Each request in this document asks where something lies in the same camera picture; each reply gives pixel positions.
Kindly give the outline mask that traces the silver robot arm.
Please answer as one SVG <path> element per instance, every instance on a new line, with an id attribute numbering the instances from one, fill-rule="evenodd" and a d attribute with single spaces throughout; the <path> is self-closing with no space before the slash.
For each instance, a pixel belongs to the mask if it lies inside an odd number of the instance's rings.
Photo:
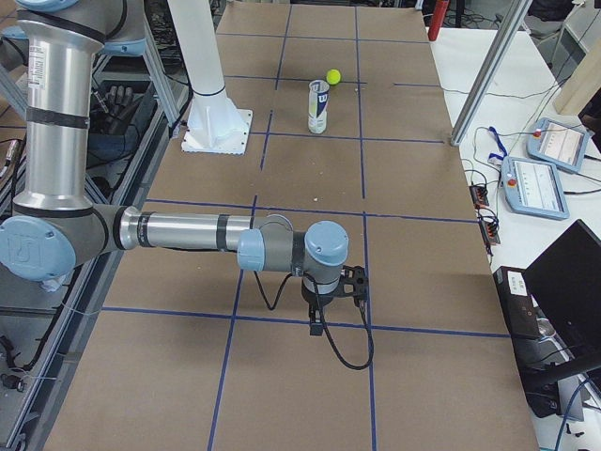
<path id="1" fill-rule="evenodd" d="M 46 281 L 88 260 L 135 247 L 233 253 L 252 272 L 302 281 L 310 332 L 325 334 L 324 308 L 344 295 L 348 236 L 331 221 L 297 231 L 285 217 L 142 212 L 85 197 L 94 56 L 105 48 L 141 54 L 139 1 L 22 1 L 28 38 L 27 156 L 24 189 L 1 227 L 1 261 Z"/>

